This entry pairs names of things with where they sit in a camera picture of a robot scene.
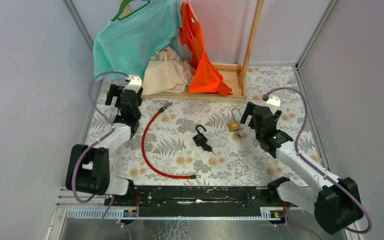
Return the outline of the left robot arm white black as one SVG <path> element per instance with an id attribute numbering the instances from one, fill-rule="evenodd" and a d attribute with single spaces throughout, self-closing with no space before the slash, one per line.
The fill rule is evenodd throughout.
<path id="1" fill-rule="evenodd" d="M 114 106 L 118 113 L 110 121 L 110 132 L 90 145 L 72 147 L 65 180 L 68 190 L 92 195 L 116 195 L 124 206 L 132 204 L 135 192 L 129 188 L 129 180 L 110 176 L 110 155 L 130 140 L 137 132 L 142 116 L 142 83 L 130 82 L 126 86 L 111 84 L 105 105 Z"/>

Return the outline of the black headed key bunch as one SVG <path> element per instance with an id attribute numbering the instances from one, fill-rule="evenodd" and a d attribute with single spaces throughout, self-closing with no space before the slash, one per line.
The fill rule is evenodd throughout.
<path id="1" fill-rule="evenodd" d="M 202 149 L 203 149 L 205 152 L 209 152 L 209 153 L 211 153 L 214 157 L 217 156 L 217 155 L 214 153 L 212 147 L 209 146 L 208 144 L 203 144 L 203 145 L 202 145 Z"/>

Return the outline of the black padlock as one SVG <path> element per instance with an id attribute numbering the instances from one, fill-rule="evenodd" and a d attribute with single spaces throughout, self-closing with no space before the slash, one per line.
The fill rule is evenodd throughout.
<path id="1" fill-rule="evenodd" d="M 206 146 L 208 146 L 207 142 L 208 142 L 208 139 L 204 136 L 203 133 L 200 132 L 200 128 L 206 132 L 207 130 L 205 129 L 205 127 L 203 125 L 197 125 L 195 127 L 195 130 L 197 132 L 197 135 L 195 135 L 192 139 L 193 139 L 193 142 L 195 143 L 195 145 L 197 147 L 201 147 L 201 148 L 205 148 Z"/>

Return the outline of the red cable lock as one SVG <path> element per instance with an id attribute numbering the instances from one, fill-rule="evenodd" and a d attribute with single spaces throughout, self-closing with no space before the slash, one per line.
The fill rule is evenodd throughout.
<path id="1" fill-rule="evenodd" d="M 145 163 L 147 164 L 147 166 L 153 172 L 155 172 L 157 175 L 160 175 L 160 176 L 163 176 L 163 177 L 169 178 L 169 179 L 176 179 L 176 180 L 196 180 L 196 179 L 199 179 L 202 176 L 201 175 L 197 175 L 197 174 L 193 174 L 193 175 L 173 175 L 173 174 L 168 174 L 168 173 L 165 173 L 163 171 L 160 171 L 160 170 L 158 170 L 156 167 L 154 167 L 152 165 L 152 163 L 150 162 L 150 160 L 147 157 L 147 151 L 146 151 L 146 148 L 145 148 L 147 133 L 148 133 L 152 123 L 155 121 L 155 119 L 161 113 L 165 112 L 172 105 L 173 105 L 173 103 L 171 101 L 166 102 L 162 107 L 159 108 L 159 110 L 155 113 L 155 115 L 147 123 L 147 125 L 146 125 L 146 127 L 145 127 L 145 129 L 143 131 L 142 137 L 141 137 L 141 153 L 142 153 L 142 157 L 143 157 Z"/>

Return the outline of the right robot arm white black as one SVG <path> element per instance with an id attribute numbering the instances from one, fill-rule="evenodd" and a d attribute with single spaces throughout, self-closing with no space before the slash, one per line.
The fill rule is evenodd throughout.
<path id="1" fill-rule="evenodd" d="M 287 165 L 307 186 L 281 177 L 267 185 L 267 201 L 273 206 L 288 202 L 302 208 L 331 235 L 363 218 L 357 183 L 350 177 L 340 178 L 318 164 L 305 162 L 292 137 L 277 128 L 282 112 L 273 112 L 272 108 L 248 102 L 240 123 L 245 124 L 250 118 L 248 126 L 255 131 L 262 150 Z"/>

